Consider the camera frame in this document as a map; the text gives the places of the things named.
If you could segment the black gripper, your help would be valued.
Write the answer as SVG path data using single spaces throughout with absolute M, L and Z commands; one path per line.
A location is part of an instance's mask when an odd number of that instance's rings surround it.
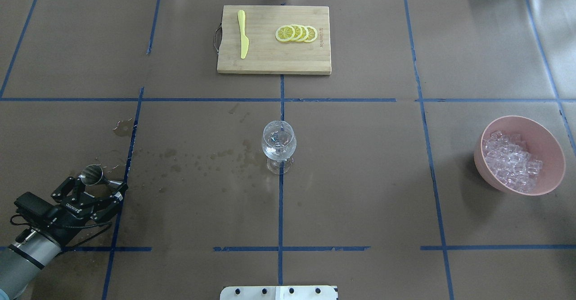
M 82 216 L 68 206 L 53 205 L 41 199 L 43 207 L 40 220 L 41 235 L 59 246 L 66 246 L 82 230 L 100 228 L 102 223 L 109 222 L 121 210 L 121 203 L 128 190 L 128 184 L 126 182 L 109 182 L 107 187 L 110 190 L 110 195 L 97 199 L 91 215 Z M 79 202 L 85 188 L 86 185 L 80 178 L 69 176 L 52 192 L 51 197 L 58 202 L 64 200 Z M 97 224 L 88 225 L 90 219 Z

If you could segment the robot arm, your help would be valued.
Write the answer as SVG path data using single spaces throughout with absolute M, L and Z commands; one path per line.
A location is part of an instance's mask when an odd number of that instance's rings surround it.
M 121 208 L 128 184 L 101 180 L 112 187 L 106 196 L 86 191 L 81 178 L 68 177 L 51 194 L 53 203 L 25 192 L 15 203 L 16 217 L 26 229 L 2 250 L 0 293 L 3 300 L 16 300 L 28 284 L 83 230 L 99 228 L 103 233 Z

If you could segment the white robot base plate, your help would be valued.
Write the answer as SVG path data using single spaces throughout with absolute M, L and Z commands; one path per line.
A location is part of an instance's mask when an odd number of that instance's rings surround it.
M 337 286 L 230 286 L 220 292 L 220 300 L 338 300 Z

